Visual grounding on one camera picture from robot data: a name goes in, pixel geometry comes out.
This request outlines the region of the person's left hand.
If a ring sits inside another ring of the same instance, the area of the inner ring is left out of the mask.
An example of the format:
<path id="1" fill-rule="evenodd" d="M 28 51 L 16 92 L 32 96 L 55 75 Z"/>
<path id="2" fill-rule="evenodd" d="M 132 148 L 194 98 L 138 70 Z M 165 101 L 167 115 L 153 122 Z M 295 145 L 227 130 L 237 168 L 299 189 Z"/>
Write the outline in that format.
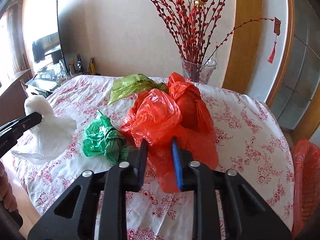
<path id="1" fill-rule="evenodd" d="M 13 195 L 12 187 L 8 181 L 8 176 L 5 171 L 4 165 L 0 162 L 0 198 L 3 201 L 4 207 L 9 211 L 13 212 L 17 210 L 16 198 Z"/>

